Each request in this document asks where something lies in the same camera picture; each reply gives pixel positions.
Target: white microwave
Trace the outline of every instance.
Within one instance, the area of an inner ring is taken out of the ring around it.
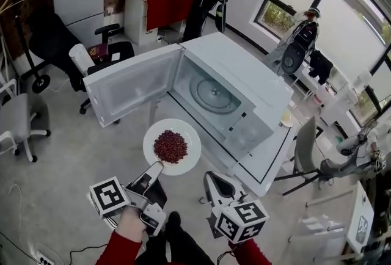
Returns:
[[[221,33],[124,60],[84,83],[103,127],[168,93],[238,161],[273,134],[293,93]]]

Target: red tablecloth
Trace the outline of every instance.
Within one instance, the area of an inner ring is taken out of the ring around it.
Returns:
[[[193,0],[147,0],[147,31],[187,20]]]

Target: microwave door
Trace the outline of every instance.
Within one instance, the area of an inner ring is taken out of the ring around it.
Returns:
[[[132,57],[85,77],[102,127],[163,96],[174,83],[181,47],[170,45]]]

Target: red sleeve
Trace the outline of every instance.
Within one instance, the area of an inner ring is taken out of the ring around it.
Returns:
[[[130,241],[113,231],[109,244],[96,265],[133,265],[140,248],[141,242]]]
[[[247,240],[234,249],[233,253],[239,265],[271,265],[269,260],[262,254],[254,240]]]

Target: pile of beans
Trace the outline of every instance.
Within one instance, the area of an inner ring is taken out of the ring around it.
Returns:
[[[178,164],[180,159],[188,155],[188,144],[178,132],[167,130],[155,140],[153,151],[160,160]]]

